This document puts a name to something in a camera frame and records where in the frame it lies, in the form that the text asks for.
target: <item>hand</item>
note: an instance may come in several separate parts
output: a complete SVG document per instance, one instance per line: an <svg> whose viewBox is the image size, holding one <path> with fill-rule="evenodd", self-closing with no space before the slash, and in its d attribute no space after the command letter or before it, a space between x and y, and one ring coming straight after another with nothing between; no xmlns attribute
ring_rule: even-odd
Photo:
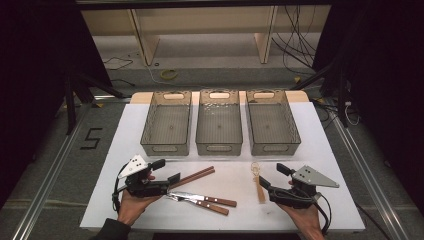
<svg viewBox="0 0 424 240"><path fill-rule="evenodd" d="M149 180L154 180L154 176L149 176ZM118 213L118 221L132 226L140 215L146 210L154 201L158 200L162 196L145 197L139 198L131 196L131 194L125 189L122 192L121 208Z"/></svg>
<svg viewBox="0 0 424 240"><path fill-rule="evenodd" d="M285 205L277 204L293 220L296 227L308 240L324 239L319 225L318 209L311 205L307 209L295 209Z"/></svg>

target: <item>white table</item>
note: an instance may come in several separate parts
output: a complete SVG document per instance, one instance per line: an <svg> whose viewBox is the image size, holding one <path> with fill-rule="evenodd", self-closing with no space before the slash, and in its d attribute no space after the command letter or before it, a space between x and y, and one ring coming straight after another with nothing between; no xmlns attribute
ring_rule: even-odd
<svg viewBox="0 0 424 240"><path fill-rule="evenodd" d="M196 102L193 104L190 154L187 157L167 157L166 166L153 172L157 180L165 180L178 172L181 177L188 176L206 167L214 166L215 173L180 186L175 190L218 198L236 200L238 205L231 208L228 216L194 206L188 202L175 202L162 197L148 207L133 229L153 232L295 232L296 226L278 206L267 198L259 204L256 186L250 170L252 162L261 166L261 176L273 186L289 188L290 178L276 171L276 163L281 162L289 168L298 170L309 165L340 184L340 188L317 187L330 202L332 223L329 231L356 232L365 229L355 207L328 140L311 103L290 103L293 116L302 140L294 156L253 157L250 154L246 115L242 104L243 145L237 157L198 156L195 144L197 123ZM121 167L135 154L142 155L146 161L154 161L140 145L141 134L148 112L148 104L128 104L122 114L102 172L86 209L81 227L99 230L106 218L115 219L111 194L116 176ZM324 199L320 206L329 215ZM325 223L321 216L321 226Z"/></svg>

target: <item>translucent plastic bin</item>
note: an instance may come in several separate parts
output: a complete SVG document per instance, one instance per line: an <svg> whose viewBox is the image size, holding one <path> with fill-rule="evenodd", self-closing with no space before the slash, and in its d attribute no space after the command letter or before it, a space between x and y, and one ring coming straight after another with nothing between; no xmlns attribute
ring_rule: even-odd
<svg viewBox="0 0 424 240"><path fill-rule="evenodd" d="M154 92L140 144L148 156L189 154L191 92Z"/></svg>
<svg viewBox="0 0 424 240"><path fill-rule="evenodd" d="M247 91L246 102L252 155L294 155L301 140L285 91Z"/></svg>
<svg viewBox="0 0 424 240"><path fill-rule="evenodd" d="M242 143L238 91L200 91L196 131L198 154L238 156Z"/></svg>

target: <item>triangular metal plate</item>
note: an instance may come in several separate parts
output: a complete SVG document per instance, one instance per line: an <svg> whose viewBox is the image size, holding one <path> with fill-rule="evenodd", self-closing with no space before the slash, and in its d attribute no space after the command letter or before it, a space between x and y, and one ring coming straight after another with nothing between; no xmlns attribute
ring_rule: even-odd
<svg viewBox="0 0 424 240"><path fill-rule="evenodd" d="M141 155L135 155L127 164L127 166L122 170L118 175L118 178L124 178L141 170L144 170L148 167L146 161L144 161Z"/></svg>
<svg viewBox="0 0 424 240"><path fill-rule="evenodd" d="M292 177L308 185L338 188L340 185L317 170L305 165L292 174Z"/></svg>

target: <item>chopstick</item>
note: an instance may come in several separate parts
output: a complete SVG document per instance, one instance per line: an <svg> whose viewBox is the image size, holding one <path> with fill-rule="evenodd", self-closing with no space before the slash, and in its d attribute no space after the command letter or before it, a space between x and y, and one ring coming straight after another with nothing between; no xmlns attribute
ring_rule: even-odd
<svg viewBox="0 0 424 240"><path fill-rule="evenodd" d="M192 182L194 180L197 180L199 178L202 178L202 177L207 176L207 175L209 175L211 173L214 173L214 172L215 172L215 169L213 168L213 166L208 167L208 168L205 168L205 169L203 169L203 170L201 170L199 172L196 172L194 174L191 174L191 175L189 175L189 176L181 179L179 182L171 185L169 187L169 189L173 189L173 188L179 187L181 185L187 184L189 182Z"/></svg>

